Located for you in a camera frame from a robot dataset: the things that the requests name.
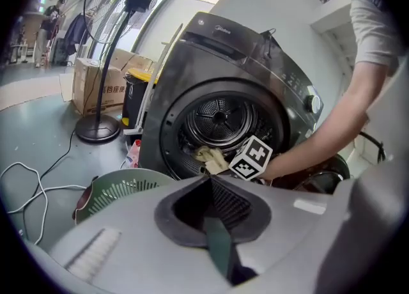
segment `fan base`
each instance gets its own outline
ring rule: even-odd
[[[120,133],[118,121],[105,114],[101,115],[100,122],[96,123],[95,115],[81,118],[76,126],[77,137],[89,143],[106,143],[113,141]]]

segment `plastic basket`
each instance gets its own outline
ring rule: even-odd
[[[74,211],[75,224],[96,214],[113,201],[137,192],[167,185],[173,179],[148,169],[123,169],[105,174],[84,191]]]

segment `person standing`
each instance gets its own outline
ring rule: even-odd
[[[36,50],[34,53],[34,60],[36,68],[40,67],[42,55],[47,48],[47,42],[51,39],[57,21],[60,16],[60,8],[65,4],[65,0],[58,0],[56,5],[49,6],[44,12],[45,19],[41,23],[40,29],[37,33]]]

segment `white cable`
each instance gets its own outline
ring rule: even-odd
[[[54,189],[71,189],[71,188],[86,189],[86,187],[80,186],[80,185],[67,185],[67,186],[47,187],[46,189],[44,189],[44,192],[48,192],[49,190],[54,190]],[[20,208],[13,210],[13,211],[7,211],[7,213],[11,215],[13,213],[19,212],[20,210],[24,209],[24,207],[27,206],[30,202],[34,201],[36,198],[38,198],[38,196],[42,194],[43,194],[42,192],[37,193],[35,196],[33,196],[31,199],[25,202]]]
[[[17,211],[23,209],[23,207],[25,207],[28,203],[30,203],[30,202],[31,202],[33,199],[35,199],[36,197],[38,197],[38,196],[40,196],[40,195],[42,195],[42,194],[44,195],[44,197],[45,197],[45,208],[44,208],[44,213],[43,213],[43,219],[42,219],[42,222],[41,222],[40,236],[38,237],[37,241],[34,242],[34,245],[37,245],[38,243],[40,243],[41,239],[43,238],[43,234],[44,234],[44,224],[45,224],[45,216],[46,216],[46,214],[47,214],[47,210],[48,210],[48,207],[49,207],[49,199],[48,199],[48,197],[47,197],[45,191],[46,191],[46,190],[52,190],[52,189],[67,188],[67,187],[77,187],[78,185],[69,185],[69,186],[60,186],[60,187],[50,187],[50,188],[48,188],[48,189],[45,190],[45,189],[43,188],[42,183],[41,183],[41,178],[40,178],[40,175],[38,174],[38,171],[35,170],[35,169],[32,169],[32,168],[30,168],[30,167],[27,167],[25,164],[23,164],[23,163],[21,163],[21,162],[14,162],[13,164],[10,164],[10,165],[0,174],[0,179],[1,179],[1,178],[3,177],[3,175],[7,172],[7,170],[9,170],[10,168],[12,168],[13,166],[16,166],[17,164],[19,164],[20,166],[26,168],[27,170],[30,170],[30,171],[36,173],[37,178],[38,178],[38,184],[40,185],[40,188],[41,188],[41,192],[40,192],[40,193],[37,193],[36,196],[34,196],[34,197],[32,197],[31,199],[29,199],[29,200],[28,200],[26,203],[24,203],[23,206],[21,206],[19,209],[10,211],[10,212],[8,212],[8,213],[15,213],[15,212],[17,212]]]
[[[37,178],[38,178],[38,183],[40,184],[40,188],[41,188],[41,192],[42,194],[44,194],[45,197],[45,208],[44,208],[44,213],[43,213],[43,220],[41,223],[41,231],[40,231],[40,236],[38,237],[38,240],[34,242],[34,245],[37,245],[40,240],[43,238],[43,233],[44,233],[44,223],[45,223],[45,215],[47,214],[47,209],[49,207],[49,199],[44,191],[43,185],[41,184],[41,179],[40,179],[40,175],[38,174],[38,171],[35,169],[32,169],[30,167],[27,167],[25,164],[21,163],[21,162],[14,162],[13,164],[10,164],[1,174],[0,174],[0,179],[1,177],[3,177],[4,173],[9,170],[11,167],[16,166],[17,164],[19,164],[20,166],[25,167],[27,170],[30,170],[34,173],[37,174]]]

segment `front-loading washing machine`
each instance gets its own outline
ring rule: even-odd
[[[199,12],[164,65],[144,124],[139,167],[176,179],[206,174],[193,154],[226,160],[256,135],[287,151],[309,137],[323,109],[300,67],[269,32]]]

